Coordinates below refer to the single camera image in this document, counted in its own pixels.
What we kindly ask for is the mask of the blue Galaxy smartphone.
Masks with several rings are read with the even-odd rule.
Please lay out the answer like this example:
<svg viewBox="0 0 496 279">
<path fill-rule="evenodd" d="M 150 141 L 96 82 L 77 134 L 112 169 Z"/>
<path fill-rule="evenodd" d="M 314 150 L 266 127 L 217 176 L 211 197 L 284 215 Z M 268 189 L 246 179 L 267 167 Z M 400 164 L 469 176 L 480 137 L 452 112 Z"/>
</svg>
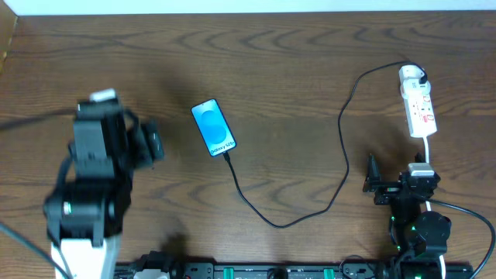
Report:
<svg viewBox="0 0 496 279">
<path fill-rule="evenodd" d="M 235 137 L 216 99 L 192 107 L 191 114 L 211 157 L 236 148 Z"/>
</svg>

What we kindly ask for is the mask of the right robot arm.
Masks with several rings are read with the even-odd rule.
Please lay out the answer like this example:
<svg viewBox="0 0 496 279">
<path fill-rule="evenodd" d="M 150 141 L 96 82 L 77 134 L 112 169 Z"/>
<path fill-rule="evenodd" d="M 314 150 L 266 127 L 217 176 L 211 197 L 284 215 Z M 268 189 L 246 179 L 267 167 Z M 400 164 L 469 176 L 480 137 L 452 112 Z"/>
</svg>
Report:
<svg viewBox="0 0 496 279">
<path fill-rule="evenodd" d="M 447 252 L 451 221 L 434 211 L 423 211 L 421 204 L 434 194 L 439 175 L 421 154 L 399 174 L 396 181 L 383 181 L 375 160 L 370 155 L 364 192 L 374 193 L 375 205 L 391 208 L 390 234 L 398 255 L 379 263 L 377 278 L 434 278 L 442 275 L 439 258 Z"/>
</svg>

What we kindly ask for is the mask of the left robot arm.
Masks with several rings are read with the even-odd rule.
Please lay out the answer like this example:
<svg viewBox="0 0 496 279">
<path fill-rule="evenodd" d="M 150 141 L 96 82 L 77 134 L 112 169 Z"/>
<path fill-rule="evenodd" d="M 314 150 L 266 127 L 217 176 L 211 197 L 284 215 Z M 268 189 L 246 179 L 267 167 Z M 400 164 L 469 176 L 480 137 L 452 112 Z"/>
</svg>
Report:
<svg viewBox="0 0 496 279">
<path fill-rule="evenodd" d="M 58 278 L 112 278 L 133 173 L 164 158 L 154 122 L 141 122 L 117 98 L 79 103 L 74 140 L 43 213 L 60 265 Z"/>
</svg>

